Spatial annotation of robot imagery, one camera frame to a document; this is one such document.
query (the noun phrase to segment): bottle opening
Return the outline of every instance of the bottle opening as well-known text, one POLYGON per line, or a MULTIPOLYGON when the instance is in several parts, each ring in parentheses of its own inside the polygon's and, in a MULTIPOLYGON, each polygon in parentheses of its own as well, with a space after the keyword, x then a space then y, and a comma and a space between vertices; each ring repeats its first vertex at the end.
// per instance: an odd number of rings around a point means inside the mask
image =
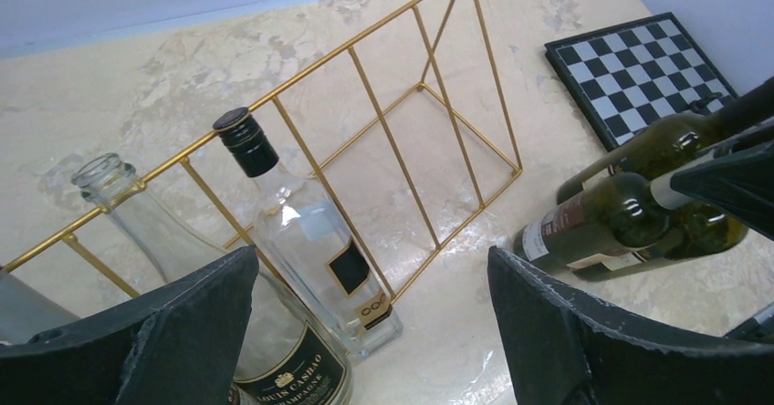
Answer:
POLYGON ((70 181, 79 188, 85 188, 94 181, 104 177, 105 174, 116 170, 121 164, 119 155, 109 152, 83 165, 78 172, 70 177, 70 181))

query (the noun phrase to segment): black label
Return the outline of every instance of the black label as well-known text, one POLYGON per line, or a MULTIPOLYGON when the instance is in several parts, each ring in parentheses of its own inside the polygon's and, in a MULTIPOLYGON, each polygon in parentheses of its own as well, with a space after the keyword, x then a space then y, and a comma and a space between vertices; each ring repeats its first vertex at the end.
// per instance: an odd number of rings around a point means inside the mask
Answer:
POLYGON ((327 405, 346 376, 347 368, 307 325, 282 363, 260 378, 236 383, 263 405, 327 405))
POLYGON ((352 239, 344 250, 328 262, 328 268, 347 296, 357 291, 371 273, 368 262, 352 239))

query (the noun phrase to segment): chessboard frame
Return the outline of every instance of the chessboard frame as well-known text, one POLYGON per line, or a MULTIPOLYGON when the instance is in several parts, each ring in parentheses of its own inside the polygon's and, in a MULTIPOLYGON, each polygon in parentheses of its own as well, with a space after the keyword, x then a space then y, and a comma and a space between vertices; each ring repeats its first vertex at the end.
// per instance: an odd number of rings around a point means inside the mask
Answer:
POLYGON ((560 78, 561 82, 565 85, 565 87, 567 88, 572 98, 578 104, 578 107, 580 108, 580 111, 583 113, 583 116, 585 116, 586 120, 591 124, 591 127, 597 133, 597 136, 599 137, 602 145, 607 151, 612 151, 618 148, 620 144, 616 142, 615 137, 612 136, 611 133, 608 131, 608 127, 605 124, 604 119, 602 119, 597 114, 596 108, 593 107, 593 105, 591 104, 591 101, 586 96, 584 96, 584 90, 582 89, 580 83, 576 81, 576 79, 571 75, 567 66, 564 65, 563 59, 560 57, 560 54, 558 51, 563 47, 575 45, 581 42, 591 41, 595 38, 599 38, 603 36, 608 36, 610 34, 621 32, 627 28, 645 26, 651 23, 661 22, 667 19, 671 20, 675 24, 675 26, 680 31, 680 33, 688 41, 691 48, 693 48, 696 51, 696 53, 701 57, 701 59, 704 60, 705 64, 709 67, 709 69, 715 74, 716 78, 720 81, 720 83, 723 86, 725 86, 726 90, 728 91, 732 99, 738 98, 737 92, 723 77, 723 75, 720 73, 717 67, 712 63, 712 61, 710 61, 709 57, 707 57, 707 55, 702 50, 702 48, 696 43, 696 41, 690 36, 690 34, 688 34, 688 32, 683 27, 683 25, 680 24, 680 22, 677 20, 675 15, 671 12, 662 13, 660 15, 655 15, 655 16, 648 16, 641 19, 626 22, 623 24, 618 24, 615 26, 607 26, 602 29, 597 29, 577 36, 562 38, 561 40, 555 40, 545 44, 546 59, 554 68, 554 70, 557 73, 557 76, 560 78))

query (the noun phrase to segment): marble countertop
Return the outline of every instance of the marble countertop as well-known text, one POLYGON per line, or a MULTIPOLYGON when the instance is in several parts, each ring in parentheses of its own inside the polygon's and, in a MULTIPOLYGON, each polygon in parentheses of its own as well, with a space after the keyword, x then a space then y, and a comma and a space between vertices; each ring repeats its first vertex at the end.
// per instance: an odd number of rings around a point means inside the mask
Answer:
MULTIPOLYGON (((4 262, 89 209, 69 184, 70 174, 86 161, 116 151, 139 171, 148 171, 203 135, 222 112, 253 102, 407 1, 321 1, 0 61, 4 262)), ((421 5, 431 33, 446 1, 421 5)), ((508 246, 520 227, 551 208, 565 179, 603 154, 543 57, 542 45, 648 16, 639 0, 481 2, 524 171, 398 301, 403 336, 357 366, 353 404, 516 403, 490 305, 486 250, 493 244, 508 246)), ((439 66, 455 107, 505 151, 507 134, 476 30, 471 1, 459 0, 438 50, 439 66)), ((382 104, 413 84, 426 60, 410 13, 357 48, 382 104)), ((335 58, 283 94, 320 157, 373 115, 347 59, 335 58)), ((442 236, 476 207, 444 114, 420 96, 390 116, 398 146, 442 236)), ((276 112, 261 109, 256 115, 290 169, 308 171, 276 112)), ((368 138, 327 172, 377 261, 399 286, 432 244, 383 134, 374 131, 368 138)), ((482 190, 494 191, 508 170, 470 136, 465 139, 484 179, 482 190)), ((247 223, 251 185, 235 164, 224 162, 225 151, 214 142, 191 160, 237 219, 247 223)), ((172 169, 152 185, 194 227, 216 239, 230 237, 225 221, 182 169, 172 169)), ((160 284, 104 217, 78 236, 141 291, 160 284)), ((764 238, 750 234, 727 254, 646 274, 599 284, 561 278, 643 316, 720 335, 774 298, 773 251, 764 238)), ((64 245, 52 247, 16 275, 81 316, 126 298, 64 245)))

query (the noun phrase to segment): gold wire rack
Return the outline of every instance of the gold wire rack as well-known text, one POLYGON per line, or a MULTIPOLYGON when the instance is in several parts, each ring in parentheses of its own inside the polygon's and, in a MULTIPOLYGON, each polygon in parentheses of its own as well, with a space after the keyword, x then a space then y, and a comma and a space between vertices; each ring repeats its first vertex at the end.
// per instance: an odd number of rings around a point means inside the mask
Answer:
MULTIPOLYGON (((303 151, 304 155, 306 156, 307 160, 309 161, 309 164, 311 165, 314 174, 320 179, 325 189, 328 191, 328 194, 330 195, 331 199, 335 204, 339 207, 341 210, 341 214, 344 217, 344 220, 346 223, 350 226, 350 229, 352 230, 352 233, 357 240, 358 244, 362 247, 363 252, 367 256, 371 266, 378 274, 379 278, 383 281, 383 283, 387 286, 388 291, 390 292, 391 296, 393 297, 393 300, 399 299, 403 293, 408 289, 408 287, 419 277, 419 275, 427 268, 427 266, 433 261, 433 259, 438 256, 439 253, 446 247, 449 242, 451 242, 455 236, 457 236, 460 232, 463 231, 481 212, 483 212, 486 207, 492 203, 522 172, 522 164, 521 159, 518 153, 518 147, 516 144, 516 137, 513 132, 513 127, 511 126, 510 117, 508 116, 505 96, 503 94, 503 89, 500 84, 500 78, 497 74, 497 65, 495 63, 494 55, 492 53, 492 46, 489 41, 489 36, 486 31, 486 23, 484 21, 484 16, 481 11, 481 3, 479 0, 473 0, 475 9, 476 9, 476 15, 478 18, 478 23, 481 28, 481 34, 484 39, 484 45, 486 47, 486 54, 489 59, 489 64, 492 68, 492 77, 495 82, 495 86, 497 88, 497 95, 499 97, 499 103, 502 108, 502 114, 505 118, 505 123, 507 127, 507 134, 510 139, 510 143, 513 146, 513 155, 514 160, 511 160, 503 151, 501 151, 494 143, 492 143, 489 139, 487 139, 476 127, 473 126, 473 124, 465 119, 457 110, 455 110, 452 107, 451 101, 449 100, 449 95, 446 91, 446 86, 444 84, 441 71, 439 70, 438 63, 435 59, 435 50, 438 47, 438 44, 441 40, 441 35, 443 34, 446 23, 449 20, 449 16, 451 14, 452 8, 455 5, 456 0, 449 0, 448 7, 445 10, 443 19, 441 20, 441 24, 438 27, 438 32, 435 34, 435 38, 433 41, 431 41, 430 37, 427 34, 427 29, 425 27, 422 14, 420 13, 419 4, 422 3, 424 0, 412 0, 408 2, 407 4, 401 6, 400 8, 396 9, 386 17, 384 17, 379 22, 373 24, 372 26, 369 26, 362 32, 360 32, 357 36, 351 38, 350 40, 344 42, 339 47, 333 49, 330 51, 327 55, 323 56, 313 64, 311 64, 309 67, 303 69, 302 71, 298 72, 297 75, 295 75, 293 78, 290 78, 289 80, 285 81, 284 83, 280 84, 278 87, 271 90, 269 93, 267 93, 263 98, 257 100, 253 104, 249 106, 249 110, 251 112, 260 109, 261 107, 265 106, 268 103, 272 103, 277 111, 279 112, 279 115, 282 117, 282 119, 287 124, 290 132, 292 133, 293 137, 297 141, 299 147, 303 151), (361 60, 358 56, 358 53, 355 50, 355 46, 366 36, 373 33, 374 31, 382 28, 383 26, 389 24, 394 19, 396 19, 398 16, 406 13, 406 12, 412 12, 414 19, 416 21, 416 24, 419 28, 420 35, 422 37, 424 48, 427 52, 427 60, 424 64, 424 70, 422 72, 422 75, 419 79, 419 81, 409 87, 398 99, 396 99, 392 104, 390 104, 388 107, 383 108, 379 101, 376 99, 376 96, 374 94, 374 90, 371 87, 371 83, 369 82, 368 76, 366 75, 365 70, 363 69, 363 65, 361 63, 361 60), (373 105, 373 109, 376 113, 376 118, 371 120, 362 130, 358 131, 352 138, 347 140, 340 148, 338 148, 336 151, 333 152, 325 161, 323 162, 317 162, 315 157, 312 155, 309 146, 304 141, 304 139, 301 137, 301 134, 299 133, 296 125, 291 120, 290 116, 288 115, 288 112, 286 111, 284 105, 280 101, 279 96, 286 91, 288 88, 291 88, 293 85, 298 83, 300 80, 314 72, 315 70, 321 68, 326 63, 331 61, 334 57, 339 56, 340 54, 347 52, 350 55, 352 64, 357 70, 357 73, 361 79, 363 88, 365 89, 369 100, 371 101, 371 104, 373 105), (437 81, 437 86, 439 88, 439 92, 436 92, 433 90, 426 82, 426 78, 430 70, 433 71, 435 75, 435 79, 437 81), (433 224, 430 221, 430 217, 427 214, 427 211, 425 210, 425 207, 422 203, 422 199, 419 196, 419 193, 416 190, 416 187, 414 186, 413 179, 411 175, 408 172, 408 169, 406 168, 405 161, 403 160, 403 156, 401 152, 398 150, 398 146, 395 143, 395 139, 392 136, 392 132, 390 130, 390 126, 387 123, 386 116, 393 111, 398 105, 400 105, 402 102, 404 102, 407 98, 409 98, 412 94, 418 93, 418 92, 427 92, 430 94, 431 98, 440 103, 445 110, 447 111, 449 115, 449 119, 451 120, 452 127, 454 129, 454 133, 456 136, 457 143, 459 144, 460 151, 462 152, 463 159, 465 161, 465 167, 467 169, 467 173, 470 176, 470 180, 473 184, 473 189, 476 193, 476 199, 478 202, 477 209, 472 212, 467 218, 465 218, 462 223, 457 226, 449 235, 446 236, 445 239, 440 240, 438 239, 438 236, 436 234, 436 230, 433 228, 433 224), (430 253, 429 256, 420 264, 420 266, 416 269, 416 271, 413 272, 413 274, 409 277, 409 279, 397 290, 392 287, 388 279, 384 276, 384 273, 382 269, 379 267, 377 262, 374 260, 373 255, 371 254, 371 250, 368 248, 368 245, 363 241, 360 232, 358 231, 358 228, 355 226, 355 224, 352 223, 352 220, 350 216, 347 214, 344 207, 341 205, 341 202, 337 196, 337 194, 333 191, 333 189, 330 186, 330 183, 328 182, 328 179, 325 176, 325 172, 323 171, 324 168, 334 161, 337 157, 339 157, 346 149, 348 149, 356 140, 360 139, 368 130, 373 128, 377 123, 379 123, 384 133, 387 136, 387 139, 390 143, 390 146, 392 147, 392 151, 397 158, 397 161, 400 165, 401 171, 403 172, 403 176, 405 177, 406 182, 408 183, 409 188, 411 189, 411 193, 413 196, 413 199, 416 202, 417 207, 419 208, 419 211, 424 219, 424 223, 427 226, 427 230, 430 232, 431 237, 433 238, 434 242, 434 250, 430 253), (484 197, 481 193, 481 190, 478 185, 478 181, 476 179, 476 175, 473 171, 473 166, 470 161, 470 157, 468 156, 467 149, 465 147, 465 143, 463 142, 462 134, 460 132, 460 126, 459 123, 462 123, 466 128, 468 128, 473 134, 475 134, 486 146, 491 149, 502 161, 504 161, 512 170, 510 173, 510 176, 505 181, 505 183, 496 190, 491 196, 484 197)), ((210 131, 209 133, 205 134, 202 138, 196 140, 192 144, 190 144, 188 147, 186 147, 184 150, 180 151, 179 153, 172 156, 169 160, 162 163, 160 166, 156 167, 155 169, 151 170, 147 174, 145 174, 142 177, 143 182, 141 183, 140 187, 144 189, 145 185, 148 182, 151 182, 155 178, 159 177, 163 173, 165 173, 167 170, 169 170, 174 165, 180 165, 183 167, 183 169, 188 173, 188 175, 193 179, 193 181, 198 185, 198 187, 202 190, 202 192, 207 196, 207 198, 213 203, 213 205, 217 208, 217 210, 224 216, 224 218, 228 221, 228 223, 234 228, 236 235, 230 239, 226 244, 225 247, 228 248, 234 243, 236 243, 239 239, 243 240, 247 244, 254 244, 252 238, 248 234, 248 231, 252 228, 252 224, 248 225, 247 227, 243 227, 236 218, 232 215, 232 213, 224 206, 224 204, 221 202, 221 200, 218 198, 218 196, 215 194, 215 192, 210 188, 210 186, 204 181, 202 176, 199 174, 199 172, 193 167, 191 164, 191 160, 189 159, 189 156, 197 151, 198 149, 202 148, 205 144, 207 144, 210 140, 212 140, 216 134, 213 131, 210 131)), ((16 259, 8 263, 6 266, 4 266, 2 269, 3 271, 6 271, 8 273, 13 272, 16 270, 19 266, 24 265, 26 262, 32 260, 39 254, 46 251, 49 247, 52 245, 62 242, 66 244, 68 247, 70 247, 73 251, 75 251, 77 254, 79 254, 83 259, 85 259, 90 265, 92 265, 94 268, 97 269, 100 273, 105 275, 113 284, 115 284, 117 287, 119 287, 121 290, 123 290, 126 294, 128 294, 131 297, 138 296, 139 293, 136 289, 134 289, 132 286, 130 286, 123 278, 121 278, 118 274, 116 274, 115 271, 110 269, 105 263, 103 263, 97 256, 95 256, 85 245, 83 245, 76 236, 76 231, 81 228, 86 223, 92 221, 94 218, 99 216, 101 213, 103 213, 102 209, 95 208, 91 210, 90 212, 84 214, 80 218, 78 218, 76 221, 68 224, 63 229, 59 230, 58 232, 52 234, 49 236, 45 241, 42 243, 36 245, 35 247, 31 248, 24 254, 21 254, 16 259)), ((258 251, 258 254, 261 256, 261 259, 263 262, 266 263, 267 267, 272 270, 275 274, 277 273, 276 269, 270 264, 270 262, 267 260, 267 258, 258 251)))

